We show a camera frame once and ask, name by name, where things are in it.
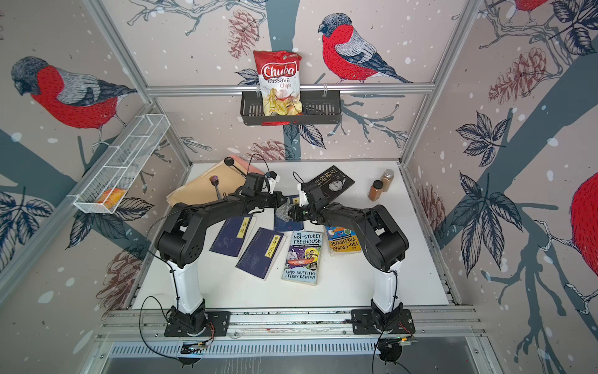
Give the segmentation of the dark blue book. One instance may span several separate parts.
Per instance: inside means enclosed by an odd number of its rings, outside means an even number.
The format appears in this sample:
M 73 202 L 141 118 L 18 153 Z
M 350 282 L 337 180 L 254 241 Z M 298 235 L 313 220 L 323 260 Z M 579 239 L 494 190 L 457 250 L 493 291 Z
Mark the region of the dark blue book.
M 236 268 L 265 280 L 285 242 L 283 232 L 259 228 L 236 264 Z
M 228 257 L 238 257 L 252 228 L 252 221 L 252 215 L 229 218 L 224 221 L 210 247 L 210 252 Z

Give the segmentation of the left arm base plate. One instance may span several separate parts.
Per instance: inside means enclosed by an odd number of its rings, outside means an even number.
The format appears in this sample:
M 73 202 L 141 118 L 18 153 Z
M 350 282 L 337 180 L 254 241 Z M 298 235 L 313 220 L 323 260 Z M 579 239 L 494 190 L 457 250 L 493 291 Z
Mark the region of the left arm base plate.
M 187 314 L 175 309 L 168 313 L 164 336 L 166 338 L 225 337 L 230 317 L 229 311 L 203 311 Z

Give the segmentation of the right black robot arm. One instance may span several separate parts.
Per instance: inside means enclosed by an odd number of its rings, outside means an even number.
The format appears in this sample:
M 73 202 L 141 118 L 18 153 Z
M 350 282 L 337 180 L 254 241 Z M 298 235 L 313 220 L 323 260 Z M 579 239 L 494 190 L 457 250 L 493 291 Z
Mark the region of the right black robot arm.
M 399 295 L 399 272 L 410 244 L 388 210 L 380 204 L 358 209 L 330 202 L 315 184 L 301 182 L 298 190 L 300 203 L 290 209 L 292 220 L 342 227 L 357 235 L 364 257 L 375 269 L 371 316 L 377 330 L 410 333 Z

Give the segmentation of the colourful treehouse book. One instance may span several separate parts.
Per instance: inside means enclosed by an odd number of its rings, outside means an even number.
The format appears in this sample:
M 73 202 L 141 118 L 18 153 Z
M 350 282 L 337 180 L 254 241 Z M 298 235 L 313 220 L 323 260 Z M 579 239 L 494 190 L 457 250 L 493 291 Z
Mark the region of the colourful treehouse book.
M 322 244 L 322 232 L 293 232 L 281 278 L 284 281 L 316 285 Z

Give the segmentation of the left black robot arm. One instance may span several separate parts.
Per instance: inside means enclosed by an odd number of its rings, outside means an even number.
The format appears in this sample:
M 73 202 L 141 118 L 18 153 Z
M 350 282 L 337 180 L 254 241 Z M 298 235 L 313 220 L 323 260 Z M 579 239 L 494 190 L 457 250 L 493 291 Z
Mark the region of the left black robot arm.
M 280 176 L 273 171 L 264 175 L 249 172 L 244 185 L 234 193 L 206 204 L 176 204 L 165 218 L 156 249 L 173 280 L 175 299 L 167 321 L 175 333 L 198 336 L 208 327 L 194 264 L 203 251 L 208 228 L 229 218 L 283 205 L 286 196 L 275 190 L 279 181 Z

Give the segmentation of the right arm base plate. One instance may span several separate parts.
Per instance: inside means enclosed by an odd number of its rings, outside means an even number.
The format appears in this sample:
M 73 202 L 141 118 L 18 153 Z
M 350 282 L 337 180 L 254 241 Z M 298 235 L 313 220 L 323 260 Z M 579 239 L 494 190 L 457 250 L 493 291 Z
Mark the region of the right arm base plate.
M 381 333 L 412 335 L 416 332 L 414 318 L 409 309 L 397 308 L 391 313 L 378 310 L 353 309 L 351 324 L 356 335 Z

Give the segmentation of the grey striped cloth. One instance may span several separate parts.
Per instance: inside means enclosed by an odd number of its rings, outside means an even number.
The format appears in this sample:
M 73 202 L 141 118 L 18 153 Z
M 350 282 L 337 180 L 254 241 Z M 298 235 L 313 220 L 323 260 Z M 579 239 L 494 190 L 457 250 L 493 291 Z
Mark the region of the grey striped cloth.
M 292 204 L 286 202 L 284 205 L 278 207 L 275 211 L 275 218 L 283 222 L 292 222 L 294 219 L 289 215 Z

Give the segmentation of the yellow orange treehouse book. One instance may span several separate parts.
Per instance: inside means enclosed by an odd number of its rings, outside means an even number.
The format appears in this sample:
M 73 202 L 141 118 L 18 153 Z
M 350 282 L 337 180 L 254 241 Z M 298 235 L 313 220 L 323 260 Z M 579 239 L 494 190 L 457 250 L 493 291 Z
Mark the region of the yellow orange treehouse book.
M 361 245 L 354 231 L 342 227 L 326 226 L 325 233 L 332 256 L 361 252 Z

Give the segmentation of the blue book yellow label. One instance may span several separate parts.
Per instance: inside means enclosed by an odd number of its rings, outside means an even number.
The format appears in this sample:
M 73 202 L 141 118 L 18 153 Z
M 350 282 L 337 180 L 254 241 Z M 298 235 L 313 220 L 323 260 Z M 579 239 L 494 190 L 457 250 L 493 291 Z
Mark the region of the blue book yellow label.
M 299 203 L 299 195 L 290 196 L 287 200 L 292 205 L 296 205 Z M 294 232 L 294 231 L 302 231 L 304 229 L 304 223 L 298 221 L 292 222 L 283 222 L 275 218 L 274 212 L 274 230 L 277 232 Z

